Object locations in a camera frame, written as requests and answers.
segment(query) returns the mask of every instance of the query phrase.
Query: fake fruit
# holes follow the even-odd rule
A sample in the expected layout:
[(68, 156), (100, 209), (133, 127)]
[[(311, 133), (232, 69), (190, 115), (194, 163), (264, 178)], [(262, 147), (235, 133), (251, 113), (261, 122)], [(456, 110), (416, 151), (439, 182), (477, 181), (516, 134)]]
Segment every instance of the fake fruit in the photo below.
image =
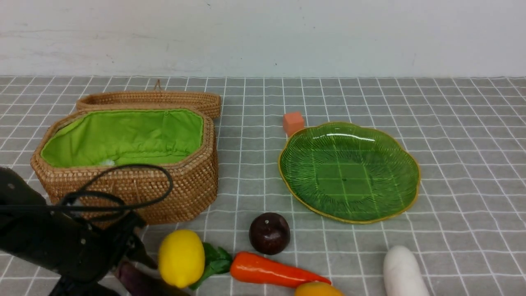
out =
[(230, 275), (240, 282), (255, 284), (273, 284), (282, 287), (297, 288), (301, 284), (331, 281), (310, 271), (281, 264), (249, 252), (239, 252), (230, 267)]
[(311, 282), (299, 286), (294, 296), (345, 296), (340, 290), (322, 282)]
[(209, 243), (203, 245), (205, 245), (207, 264), (201, 279), (190, 286), (192, 290), (197, 289), (209, 276), (228, 271), (234, 279), (244, 283), (272, 284), (294, 289), (315, 281), (331, 284), (331, 281), (315, 273), (281, 264), (254, 253), (239, 252), (232, 260), (224, 249), (215, 250)]
[(248, 231), (250, 244), (256, 251), (275, 255), (283, 251), (290, 242), (290, 228), (280, 214), (264, 213), (257, 216)]
[(197, 282), (205, 269), (205, 249), (191, 230), (177, 230), (164, 238), (159, 248), (162, 279), (179, 289)]
[(389, 296), (429, 296), (417, 259), (405, 246), (396, 245), (387, 252), (383, 281)]
[(162, 280), (150, 277), (129, 262), (123, 262), (119, 265), (115, 277), (131, 296), (190, 296)]

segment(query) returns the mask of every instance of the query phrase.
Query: grid pattern tablecloth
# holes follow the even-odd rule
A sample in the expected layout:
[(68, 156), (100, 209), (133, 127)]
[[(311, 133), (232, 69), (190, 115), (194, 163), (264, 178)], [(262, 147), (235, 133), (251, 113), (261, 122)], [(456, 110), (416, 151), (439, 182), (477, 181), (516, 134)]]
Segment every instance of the grid pattern tablecloth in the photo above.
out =
[[(43, 192), (29, 158), (47, 127), (82, 95), (153, 88), (149, 77), (0, 77), (0, 165)], [(274, 259), (329, 277), (349, 295), (385, 295), (388, 248), (415, 252), (432, 295), (517, 296), (526, 291), (526, 78), (161, 78), (167, 90), (223, 97), (216, 121), (217, 201), (196, 220), (150, 226), (152, 256), (175, 228), (195, 230), (230, 252), (252, 251), (249, 225), (282, 214), (291, 244)], [(351, 121), (395, 137), (420, 163), (419, 201), (371, 225), (347, 225), (291, 198), (277, 169), (285, 112), (307, 126)], [(0, 291), (47, 295), (57, 275), (0, 254)], [(126, 294), (112, 277), (103, 284)], [(289, 289), (208, 279), (197, 295), (293, 295)]]

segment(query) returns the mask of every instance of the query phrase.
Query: yellow lemon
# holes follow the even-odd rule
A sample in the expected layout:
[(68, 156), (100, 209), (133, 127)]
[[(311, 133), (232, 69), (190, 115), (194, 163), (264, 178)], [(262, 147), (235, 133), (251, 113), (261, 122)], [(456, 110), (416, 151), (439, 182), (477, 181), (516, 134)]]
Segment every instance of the yellow lemon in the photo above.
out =
[(159, 248), (162, 279), (179, 289), (197, 282), (205, 270), (205, 249), (191, 230), (176, 230), (164, 238)]
[(312, 282), (300, 285), (296, 288), (294, 296), (345, 296), (340, 290), (335, 287), (322, 283)]

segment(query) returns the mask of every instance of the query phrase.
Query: purple eggplant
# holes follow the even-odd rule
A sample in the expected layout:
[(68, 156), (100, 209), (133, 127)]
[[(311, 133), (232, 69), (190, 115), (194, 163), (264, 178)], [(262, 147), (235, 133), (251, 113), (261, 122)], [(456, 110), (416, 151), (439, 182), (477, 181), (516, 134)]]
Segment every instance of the purple eggplant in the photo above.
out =
[(131, 296), (190, 296), (188, 293), (168, 285), (163, 280), (150, 277), (129, 262), (122, 262), (119, 265), (115, 277)]

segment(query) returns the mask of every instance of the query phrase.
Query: leaf-shaped plate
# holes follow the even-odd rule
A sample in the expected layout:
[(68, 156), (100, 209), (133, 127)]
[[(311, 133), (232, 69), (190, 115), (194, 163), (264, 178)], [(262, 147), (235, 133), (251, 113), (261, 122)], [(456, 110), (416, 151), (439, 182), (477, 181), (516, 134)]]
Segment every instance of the leaf-shaped plate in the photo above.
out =
[(388, 134), (345, 122), (308, 127), (281, 152), (279, 172), (310, 210), (347, 223), (403, 213), (418, 197), (420, 169)]

